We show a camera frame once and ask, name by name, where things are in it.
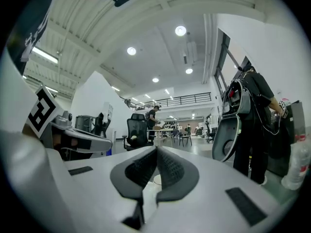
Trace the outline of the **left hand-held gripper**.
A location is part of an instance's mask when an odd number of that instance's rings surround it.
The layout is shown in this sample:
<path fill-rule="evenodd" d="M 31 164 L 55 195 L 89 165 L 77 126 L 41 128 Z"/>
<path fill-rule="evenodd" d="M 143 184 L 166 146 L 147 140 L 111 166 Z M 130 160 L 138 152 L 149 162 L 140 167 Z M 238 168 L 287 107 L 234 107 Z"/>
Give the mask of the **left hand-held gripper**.
<path fill-rule="evenodd" d="M 8 52 L 0 58 L 0 157 L 12 153 L 8 144 L 12 133 L 21 133 L 25 124 L 30 126 L 35 136 L 40 137 L 51 122 L 62 111 L 45 86 L 33 92 L 15 67 Z M 107 152 L 112 142 L 73 127 L 64 134 L 74 138 L 78 144 L 73 150 L 79 153 Z"/>

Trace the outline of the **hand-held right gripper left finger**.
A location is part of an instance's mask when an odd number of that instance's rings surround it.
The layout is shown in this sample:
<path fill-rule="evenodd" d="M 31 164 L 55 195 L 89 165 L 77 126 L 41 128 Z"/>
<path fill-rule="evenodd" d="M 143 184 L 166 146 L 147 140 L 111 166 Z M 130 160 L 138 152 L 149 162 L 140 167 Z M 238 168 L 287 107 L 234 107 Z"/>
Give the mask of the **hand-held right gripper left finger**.
<path fill-rule="evenodd" d="M 68 183 L 78 233 L 156 232 L 156 189 L 148 185 L 156 168 L 155 147 L 65 165 L 91 168 Z"/>

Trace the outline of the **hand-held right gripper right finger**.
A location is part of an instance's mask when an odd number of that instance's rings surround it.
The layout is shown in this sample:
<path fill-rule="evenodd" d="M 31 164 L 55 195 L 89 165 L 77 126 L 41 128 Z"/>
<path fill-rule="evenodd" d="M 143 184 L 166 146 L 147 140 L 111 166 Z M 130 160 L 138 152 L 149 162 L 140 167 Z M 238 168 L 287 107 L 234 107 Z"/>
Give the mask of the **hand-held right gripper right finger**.
<path fill-rule="evenodd" d="M 252 180 L 219 161 L 165 147 L 199 172 L 196 187 L 183 199 L 161 202 L 147 221 L 149 233 L 265 233 L 279 223 L 280 204 Z M 226 191 L 240 188 L 266 217 L 250 226 Z"/>

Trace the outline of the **person's left hand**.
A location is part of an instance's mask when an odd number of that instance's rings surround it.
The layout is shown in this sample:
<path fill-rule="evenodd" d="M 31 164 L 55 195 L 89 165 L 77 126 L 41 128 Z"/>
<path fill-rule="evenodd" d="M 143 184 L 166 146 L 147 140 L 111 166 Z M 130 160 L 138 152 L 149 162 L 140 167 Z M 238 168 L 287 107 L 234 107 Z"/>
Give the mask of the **person's left hand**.
<path fill-rule="evenodd" d="M 78 145 L 78 139 L 66 134 L 53 134 L 52 144 L 53 148 L 62 154 L 67 150 L 73 150 Z"/>

